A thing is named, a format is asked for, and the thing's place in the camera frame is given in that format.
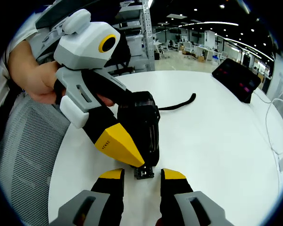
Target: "black object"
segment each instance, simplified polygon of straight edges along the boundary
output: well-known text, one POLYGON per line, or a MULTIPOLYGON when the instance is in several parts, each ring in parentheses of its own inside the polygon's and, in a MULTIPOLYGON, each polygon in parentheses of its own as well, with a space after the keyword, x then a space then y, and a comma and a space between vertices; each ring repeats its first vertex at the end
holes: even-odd
POLYGON ((55 81, 55 84, 53 85, 53 90, 56 93, 56 104, 59 105, 61 103, 62 100, 62 91, 65 89, 65 87, 63 86, 63 84, 59 81, 59 79, 57 79, 55 81))
POLYGON ((127 103, 119 105, 117 119, 132 137, 145 164, 136 168, 137 179, 154 177, 152 170, 159 161, 158 107, 153 96, 147 92, 135 92, 127 99, 127 103))
POLYGON ((154 59, 159 60, 159 53, 154 53, 154 59))
POLYGON ((0 141, 5 131, 5 125, 9 118, 9 113, 15 103, 17 96, 22 92, 22 89, 11 79, 7 80, 9 92, 0 107, 0 141))
POLYGON ((250 66, 250 56, 244 55, 243 65, 246 66, 247 68, 250 66))
POLYGON ((123 31, 117 28, 114 29, 117 30, 121 36, 116 48, 111 55, 111 58, 105 64, 105 67, 120 64, 124 68, 126 68, 128 67, 129 61, 131 59, 131 52, 127 43, 126 35, 123 31))
POLYGON ((102 212, 99 226, 119 226, 124 212, 124 177, 122 169, 120 179, 98 178, 91 191, 110 194, 102 212))
POLYGON ((212 72, 215 79, 227 87, 240 101, 249 104, 252 92, 259 86, 261 79, 248 68, 226 59, 212 72))
POLYGON ((170 107, 161 107, 159 108, 160 111, 170 111, 170 110, 175 110, 177 108, 180 108, 182 106, 188 105, 190 103, 192 103, 194 100, 196 99, 196 93, 193 93, 192 96, 190 97, 190 99, 188 99, 187 101, 181 103, 181 104, 177 104, 174 106, 170 106, 170 107))
POLYGON ((109 38, 107 41, 105 41, 104 45, 103 45, 103 51, 107 52, 109 50, 112 49, 112 47, 114 46, 116 42, 116 39, 114 37, 109 38))
POLYGON ((164 226, 185 226, 183 216, 176 201, 175 194, 193 192, 187 179, 166 179, 164 169, 161 170, 160 212, 164 226))

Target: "white wall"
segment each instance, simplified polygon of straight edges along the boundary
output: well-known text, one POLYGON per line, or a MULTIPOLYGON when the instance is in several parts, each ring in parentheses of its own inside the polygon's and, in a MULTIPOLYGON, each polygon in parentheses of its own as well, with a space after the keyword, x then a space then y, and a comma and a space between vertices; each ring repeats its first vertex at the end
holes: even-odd
POLYGON ((228 58, 230 58, 230 59, 232 59, 234 61, 236 61, 238 59, 238 54, 239 53, 234 51, 234 50, 232 50, 232 48, 229 45, 227 45, 226 43, 225 43, 225 50, 224 51, 227 52, 227 54, 228 54, 227 57, 228 58))
POLYGON ((276 54, 273 77, 266 94, 270 100, 280 95, 277 93, 279 85, 283 85, 283 58, 279 54, 276 54))
POLYGON ((198 44, 204 45, 204 33, 199 33, 201 34, 201 38, 199 38, 198 44))
POLYGON ((253 68, 254 67, 254 62, 255 62, 255 56, 252 54, 249 54, 250 56, 250 64, 249 64, 249 68, 253 68))
POLYGON ((190 41, 194 42, 194 43, 198 43, 198 38, 193 36, 192 34, 198 34, 198 32, 195 32, 193 30, 190 30, 190 41))
POLYGON ((221 42, 221 43, 218 43, 218 46, 217 46, 217 50, 218 50, 218 52, 222 52, 222 49, 223 49, 223 42, 224 42, 224 40, 222 39, 222 38, 218 38, 218 40, 221 42))
POLYGON ((204 32, 204 46, 208 48, 215 48, 215 33, 212 31, 204 32))

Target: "desk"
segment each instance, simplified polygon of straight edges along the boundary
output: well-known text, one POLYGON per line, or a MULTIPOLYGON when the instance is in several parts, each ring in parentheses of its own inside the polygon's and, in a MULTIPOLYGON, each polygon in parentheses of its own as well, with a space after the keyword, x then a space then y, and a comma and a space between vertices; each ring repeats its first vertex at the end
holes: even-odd
POLYGON ((212 49, 209 49, 209 48, 201 47, 201 46, 194 46, 194 47, 197 47, 197 48, 201 49, 201 53, 202 53, 203 50, 207 52, 206 62, 208 61, 208 53, 209 53, 209 52, 211 52, 212 54, 216 54, 216 55, 218 56, 219 61, 220 61, 220 55, 221 55, 221 53, 216 52, 216 51, 214 51, 214 50, 212 50, 212 49))
MULTIPOLYGON (((259 225, 278 194, 277 168, 265 129, 268 105, 253 95, 241 103, 209 73, 157 71, 118 77, 131 91, 148 90, 159 107, 195 101, 174 111, 161 112, 160 159, 155 177, 137 181, 131 167, 98 151, 82 129, 69 127, 54 165, 48 214, 82 190, 90 190, 108 170, 125 168, 125 209, 122 226, 153 226, 161 217, 160 169, 183 173, 194 191, 202 191, 222 208, 236 226, 259 225)), ((266 96, 256 90, 263 98, 266 96)), ((272 107, 270 131, 283 146, 283 120, 272 107)))

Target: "metal shelf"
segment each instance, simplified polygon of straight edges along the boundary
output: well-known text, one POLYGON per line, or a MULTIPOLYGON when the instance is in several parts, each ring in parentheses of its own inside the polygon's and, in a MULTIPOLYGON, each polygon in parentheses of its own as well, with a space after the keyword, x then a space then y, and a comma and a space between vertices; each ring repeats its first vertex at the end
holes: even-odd
POLYGON ((142 27, 141 25, 134 25, 134 26, 122 27, 119 28, 119 30, 125 31, 125 30, 141 29, 141 27, 142 27))
POLYGON ((140 19, 140 12, 142 11, 142 5, 140 6, 127 6, 122 7, 119 13, 116 15, 115 23, 129 22, 140 19))

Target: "gray gripper part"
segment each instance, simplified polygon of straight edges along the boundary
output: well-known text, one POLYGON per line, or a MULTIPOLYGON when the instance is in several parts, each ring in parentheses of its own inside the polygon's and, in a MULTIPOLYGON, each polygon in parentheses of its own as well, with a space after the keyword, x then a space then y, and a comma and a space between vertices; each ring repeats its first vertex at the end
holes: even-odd
POLYGON ((66 95, 83 111, 100 107, 100 103, 86 87, 81 71, 72 71, 61 67, 56 73, 57 79, 66 88, 66 95))
POLYGON ((86 214, 84 225, 98 226, 110 194, 81 191, 73 199, 65 203, 58 210, 58 218, 50 223, 50 226, 75 226, 74 220, 86 201, 91 202, 91 207, 86 214))
POLYGON ((111 82, 113 82, 114 84, 116 84, 117 86, 119 86, 120 88, 122 88, 123 90, 126 90, 126 86, 121 83, 118 79, 116 79, 115 77, 113 77, 111 74, 109 74, 106 69, 96 69, 94 70, 94 72, 96 72, 97 74, 103 76, 104 78, 110 80, 111 82))
POLYGON ((48 35, 44 38, 44 40, 42 41, 42 47, 41 50, 37 53, 37 55, 35 55, 35 58, 37 60, 37 62, 40 64, 42 62, 42 60, 44 59, 43 53, 44 52, 48 52, 48 49, 51 48, 51 46, 60 40, 60 38, 62 36, 64 36, 65 33, 62 31, 62 25, 56 27, 55 30, 52 30, 51 32, 48 33, 48 35))
POLYGON ((225 218, 224 209, 218 206, 202 192, 198 191, 175 194, 175 198, 181 210, 185 226, 200 226, 195 209, 191 203, 195 199, 198 199, 204 211, 206 212, 211 222, 209 224, 210 226, 233 226, 233 224, 225 218))

